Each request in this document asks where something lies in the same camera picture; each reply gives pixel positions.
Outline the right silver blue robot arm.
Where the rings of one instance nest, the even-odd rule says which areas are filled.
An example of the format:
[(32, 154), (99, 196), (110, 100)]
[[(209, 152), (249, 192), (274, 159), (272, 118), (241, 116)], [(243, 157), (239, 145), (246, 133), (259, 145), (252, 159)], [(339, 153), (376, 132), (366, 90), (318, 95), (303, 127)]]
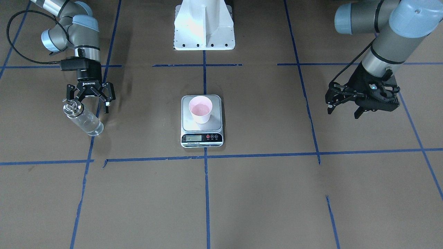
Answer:
[(328, 113), (348, 101), (364, 112), (393, 111), (400, 102), (395, 72), (442, 21), (440, 0), (365, 0), (341, 5), (334, 26), (341, 34), (377, 33), (345, 85), (332, 80), (325, 94)]

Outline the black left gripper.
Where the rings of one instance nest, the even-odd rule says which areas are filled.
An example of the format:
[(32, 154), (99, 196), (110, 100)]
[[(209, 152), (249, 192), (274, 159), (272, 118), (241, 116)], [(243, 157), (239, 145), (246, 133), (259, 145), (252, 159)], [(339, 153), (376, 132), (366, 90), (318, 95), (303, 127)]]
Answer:
[(391, 112), (400, 105), (397, 97), (399, 91), (400, 87), (391, 68), (384, 70), (381, 77), (376, 77), (359, 64), (345, 85), (329, 83), (325, 94), (327, 113), (331, 114), (336, 106), (351, 98), (359, 106), (354, 112), (355, 119), (368, 110)]

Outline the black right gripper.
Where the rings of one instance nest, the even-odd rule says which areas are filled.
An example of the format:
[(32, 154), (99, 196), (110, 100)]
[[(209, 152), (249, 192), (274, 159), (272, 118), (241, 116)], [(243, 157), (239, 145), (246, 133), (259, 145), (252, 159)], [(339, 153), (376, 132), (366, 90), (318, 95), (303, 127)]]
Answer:
[(114, 86), (111, 82), (103, 82), (102, 69), (76, 71), (76, 86), (66, 86), (68, 101), (82, 101), (86, 97), (98, 97), (104, 101), (104, 113), (109, 113), (109, 106), (116, 99)]

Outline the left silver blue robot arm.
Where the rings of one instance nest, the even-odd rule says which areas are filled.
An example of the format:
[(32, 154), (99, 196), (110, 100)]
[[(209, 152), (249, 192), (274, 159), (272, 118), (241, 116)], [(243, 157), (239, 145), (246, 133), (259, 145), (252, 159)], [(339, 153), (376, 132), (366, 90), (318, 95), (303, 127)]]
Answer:
[[(82, 101), (98, 97), (104, 112), (115, 99), (111, 83), (100, 75), (100, 47), (98, 21), (90, 6), (82, 1), (35, 0), (49, 12), (55, 27), (45, 30), (41, 41), (51, 55), (73, 49), (75, 55), (58, 61), (61, 70), (76, 71), (78, 86), (68, 85), (66, 97)], [(400, 87), (394, 72), (404, 59), (396, 59), (390, 52), (400, 41), (394, 33), (394, 12), (400, 5), (395, 0), (375, 0), (340, 6), (334, 16), (338, 33), (378, 33), (366, 49), (369, 53), (359, 63), (348, 83), (332, 81), (325, 96), (328, 113), (336, 106), (353, 101), (358, 105), (354, 113), (359, 118), (368, 111), (393, 111), (399, 106)], [(175, 9), (174, 48), (188, 50), (234, 49), (235, 33), (232, 5), (226, 0), (184, 0)]]

